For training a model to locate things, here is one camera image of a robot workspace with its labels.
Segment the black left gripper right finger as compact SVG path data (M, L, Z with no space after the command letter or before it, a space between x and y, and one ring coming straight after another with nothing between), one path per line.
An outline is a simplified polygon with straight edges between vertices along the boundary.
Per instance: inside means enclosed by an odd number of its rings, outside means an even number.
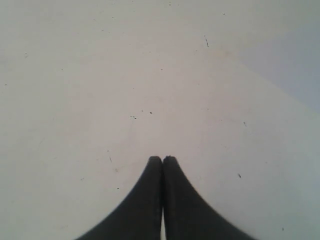
M163 210L168 240L252 240L198 194L177 159L163 160Z

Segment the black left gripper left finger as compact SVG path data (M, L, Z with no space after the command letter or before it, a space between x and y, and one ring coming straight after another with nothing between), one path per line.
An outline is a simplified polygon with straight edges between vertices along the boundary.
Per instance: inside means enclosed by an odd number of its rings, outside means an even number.
M151 156L125 199L80 240L159 240L162 226L163 164Z

